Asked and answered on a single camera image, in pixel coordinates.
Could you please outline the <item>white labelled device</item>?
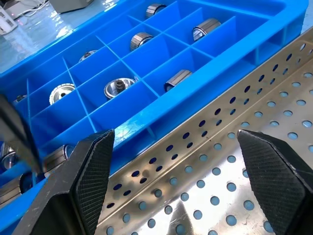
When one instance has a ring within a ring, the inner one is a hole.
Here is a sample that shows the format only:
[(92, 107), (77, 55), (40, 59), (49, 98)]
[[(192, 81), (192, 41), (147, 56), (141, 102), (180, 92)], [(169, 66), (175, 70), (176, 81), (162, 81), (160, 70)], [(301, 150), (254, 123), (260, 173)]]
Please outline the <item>white labelled device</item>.
[(0, 35), (8, 34), (16, 27), (17, 24), (0, 5)]

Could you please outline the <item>perforated metal tray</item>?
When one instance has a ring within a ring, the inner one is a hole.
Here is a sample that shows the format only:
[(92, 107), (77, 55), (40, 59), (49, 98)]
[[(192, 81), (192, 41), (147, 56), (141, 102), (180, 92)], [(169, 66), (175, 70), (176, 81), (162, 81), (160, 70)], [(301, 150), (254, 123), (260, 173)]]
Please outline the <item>perforated metal tray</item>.
[(275, 235), (240, 129), (287, 142), (313, 168), (313, 27), (113, 174), (95, 235)]

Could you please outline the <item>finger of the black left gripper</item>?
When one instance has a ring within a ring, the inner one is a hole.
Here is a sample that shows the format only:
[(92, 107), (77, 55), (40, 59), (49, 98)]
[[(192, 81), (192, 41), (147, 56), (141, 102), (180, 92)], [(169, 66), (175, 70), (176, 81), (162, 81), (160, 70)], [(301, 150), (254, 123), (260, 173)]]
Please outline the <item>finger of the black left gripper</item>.
[(42, 173), (43, 167), (32, 133), (26, 121), (6, 96), (0, 94), (0, 141), (16, 151), (32, 172)]

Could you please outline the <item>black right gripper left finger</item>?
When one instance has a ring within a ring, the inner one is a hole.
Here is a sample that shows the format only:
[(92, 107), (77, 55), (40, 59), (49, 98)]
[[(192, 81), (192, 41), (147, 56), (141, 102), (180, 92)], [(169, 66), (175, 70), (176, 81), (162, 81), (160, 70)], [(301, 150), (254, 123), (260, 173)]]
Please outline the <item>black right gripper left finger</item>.
[(107, 192), (114, 130), (79, 141), (46, 180), (12, 235), (94, 235)]

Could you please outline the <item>grey metal block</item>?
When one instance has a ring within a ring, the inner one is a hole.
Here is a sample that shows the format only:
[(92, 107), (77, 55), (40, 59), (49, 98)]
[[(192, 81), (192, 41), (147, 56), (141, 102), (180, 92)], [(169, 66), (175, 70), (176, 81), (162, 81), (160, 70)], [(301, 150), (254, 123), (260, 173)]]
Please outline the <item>grey metal block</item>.
[(49, 0), (57, 13), (66, 13), (89, 6), (94, 0)]

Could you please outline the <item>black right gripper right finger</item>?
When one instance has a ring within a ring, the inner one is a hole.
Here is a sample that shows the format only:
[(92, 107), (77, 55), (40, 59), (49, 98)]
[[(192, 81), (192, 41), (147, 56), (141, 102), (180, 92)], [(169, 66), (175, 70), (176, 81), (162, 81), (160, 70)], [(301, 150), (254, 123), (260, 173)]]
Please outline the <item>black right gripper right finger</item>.
[(276, 235), (313, 235), (313, 169), (283, 140), (241, 129), (251, 189)]

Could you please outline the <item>blue plastic compartment tray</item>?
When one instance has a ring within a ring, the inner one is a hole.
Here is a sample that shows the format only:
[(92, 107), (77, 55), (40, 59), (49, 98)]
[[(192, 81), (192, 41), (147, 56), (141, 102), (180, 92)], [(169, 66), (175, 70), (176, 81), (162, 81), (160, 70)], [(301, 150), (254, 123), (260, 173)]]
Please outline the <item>blue plastic compartment tray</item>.
[[(60, 146), (114, 130), (110, 177), (301, 36), (309, 0), (155, 0), (106, 3), (105, 11), (33, 56), (0, 73), (0, 94), (14, 101), (41, 158)], [(221, 25), (193, 40), (209, 18)], [(132, 37), (153, 39), (130, 50)], [(97, 52), (82, 62), (88, 51)], [(180, 70), (192, 75), (164, 90)], [(108, 99), (118, 78), (136, 82)], [(75, 90), (54, 104), (57, 86)]]

